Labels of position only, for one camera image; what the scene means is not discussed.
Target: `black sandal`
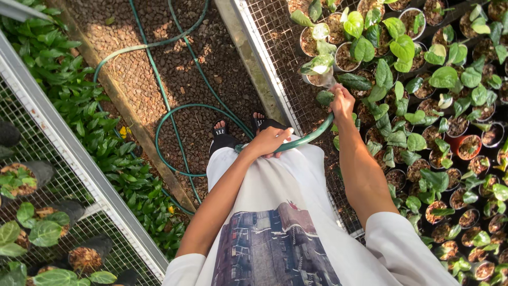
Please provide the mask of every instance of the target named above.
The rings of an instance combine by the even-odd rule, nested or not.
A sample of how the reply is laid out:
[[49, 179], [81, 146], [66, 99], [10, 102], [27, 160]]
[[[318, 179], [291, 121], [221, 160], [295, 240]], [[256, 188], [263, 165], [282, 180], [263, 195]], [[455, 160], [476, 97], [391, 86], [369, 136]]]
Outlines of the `black sandal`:
[[[225, 124], [224, 124], [224, 127], [220, 127], [218, 129], [215, 129], [215, 126], [217, 125], [217, 123], [221, 122], [221, 121], [224, 121]], [[217, 121], [215, 121], [215, 123], [213, 124], [212, 126], [212, 134], [213, 134], [213, 137], [217, 136], [217, 135], [221, 135], [221, 134], [229, 134], [229, 124], [226, 120], [224, 119], [217, 119]]]
[[[257, 113], [257, 114], [261, 114], [261, 115], [264, 115], [265, 117], [264, 118], [254, 118], [254, 113]], [[259, 129], [259, 127], [261, 126], [261, 124], [263, 124], [263, 122], [265, 120], [267, 120], [268, 117], [266, 117], [266, 115], [261, 112], [261, 111], [253, 111], [251, 114], [250, 114], [250, 126], [252, 128], [252, 132], [255, 134], [256, 131]]]

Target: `foot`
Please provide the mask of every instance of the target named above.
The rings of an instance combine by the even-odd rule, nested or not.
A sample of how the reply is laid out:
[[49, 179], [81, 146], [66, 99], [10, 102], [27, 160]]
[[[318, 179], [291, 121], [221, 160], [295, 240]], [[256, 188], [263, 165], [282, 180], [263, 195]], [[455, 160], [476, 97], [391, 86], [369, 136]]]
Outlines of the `foot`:
[[265, 116], [259, 112], [254, 112], [252, 114], [252, 117], [255, 118], [255, 120], [256, 120], [256, 125], [257, 125], [256, 135], [258, 135], [259, 134], [259, 127], [265, 121], [265, 119], [264, 119]]

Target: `person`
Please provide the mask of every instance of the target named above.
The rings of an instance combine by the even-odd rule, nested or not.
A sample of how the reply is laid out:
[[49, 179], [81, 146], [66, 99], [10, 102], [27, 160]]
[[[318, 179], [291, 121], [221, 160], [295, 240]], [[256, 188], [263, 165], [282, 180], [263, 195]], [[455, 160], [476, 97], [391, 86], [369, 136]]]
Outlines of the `person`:
[[459, 285], [393, 204], [383, 171], [353, 123], [355, 99], [339, 84], [331, 91], [345, 193], [366, 245], [336, 222], [323, 150], [305, 144], [273, 154], [298, 137], [255, 112], [257, 136], [239, 154], [226, 122], [214, 125], [209, 194], [163, 286]]

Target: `gravel ground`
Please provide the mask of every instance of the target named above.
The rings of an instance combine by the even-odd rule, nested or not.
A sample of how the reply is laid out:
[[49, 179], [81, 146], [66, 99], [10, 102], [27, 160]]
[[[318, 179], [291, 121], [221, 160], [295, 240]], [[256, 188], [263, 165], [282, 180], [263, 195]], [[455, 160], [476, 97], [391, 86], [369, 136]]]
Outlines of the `gravel ground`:
[[[179, 34], [166, 1], [134, 0], [134, 4], [149, 43]], [[203, 1], [198, 0], [178, 0], [173, 1], [173, 5], [184, 30], [198, 20], [203, 9]], [[101, 58], [118, 49], [142, 44], [128, 0], [74, 0], [68, 1], [68, 7]], [[106, 19], [111, 17], [114, 17], [113, 23], [106, 25]], [[213, 1], [203, 23], [188, 39], [214, 90], [249, 126], [249, 114], [253, 110], [262, 110], [261, 102]], [[188, 103], [219, 107], [183, 40], [150, 51], [172, 108]], [[146, 51], [121, 54], [105, 64], [104, 68], [112, 72], [120, 82], [129, 103], [154, 138], [155, 129], [167, 110]], [[188, 108], [174, 115], [192, 173], [206, 172], [212, 138], [210, 128], [218, 117], [217, 112], [205, 108]], [[247, 141], [247, 137], [236, 125], [230, 124], [230, 131], [241, 141]], [[163, 124], [159, 144], [165, 159], [177, 169], [184, 170], [181, 152], [169, 120]], [[187, 177], [177, 176], [189, 197], [194, 199]], [[206, 178], [195, 178], [194, 183], [200, 197], [204, 198], [208, 189]]]

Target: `building print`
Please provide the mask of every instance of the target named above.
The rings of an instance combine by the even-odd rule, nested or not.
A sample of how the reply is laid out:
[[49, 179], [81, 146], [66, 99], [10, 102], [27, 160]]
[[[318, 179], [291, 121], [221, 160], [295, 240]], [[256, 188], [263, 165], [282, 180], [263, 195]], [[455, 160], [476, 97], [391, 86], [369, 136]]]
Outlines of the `building print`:
[[341, 286], [308, 211], [238, 212], [222, 227], [211, 286]]

